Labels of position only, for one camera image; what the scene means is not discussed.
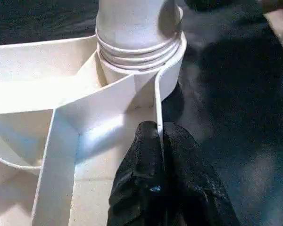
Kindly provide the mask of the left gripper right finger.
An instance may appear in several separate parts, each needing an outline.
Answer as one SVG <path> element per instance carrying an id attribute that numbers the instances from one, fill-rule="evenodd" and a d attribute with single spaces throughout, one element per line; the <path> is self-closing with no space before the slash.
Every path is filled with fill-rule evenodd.
<path id="1" fill-rule="evenodd" d="M 166 122 L 163 141 L 170 193 L 186 225 L 240 225 L 225 186 L 189 131 Z"/>

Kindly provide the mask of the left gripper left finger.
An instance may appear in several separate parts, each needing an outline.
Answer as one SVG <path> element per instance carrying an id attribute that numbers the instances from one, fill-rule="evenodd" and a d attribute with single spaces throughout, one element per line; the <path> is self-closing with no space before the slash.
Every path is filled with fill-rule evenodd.
<path id="1" fill-rule="evenodd" d="M 108 200 L 109 226 L 160 226 L 164 221 L 165 175 L 157 124 L 144 121 L 118 167 Z"/>

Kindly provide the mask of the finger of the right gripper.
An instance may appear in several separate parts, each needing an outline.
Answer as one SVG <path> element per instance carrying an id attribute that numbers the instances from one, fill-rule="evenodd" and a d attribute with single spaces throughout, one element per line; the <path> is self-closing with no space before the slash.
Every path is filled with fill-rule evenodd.
<path id="1" fill-rule="evenodd" d="M 210 11 L 223 6 L 223 0 L 185 0 L 186 5 L 195 11 Z"/>

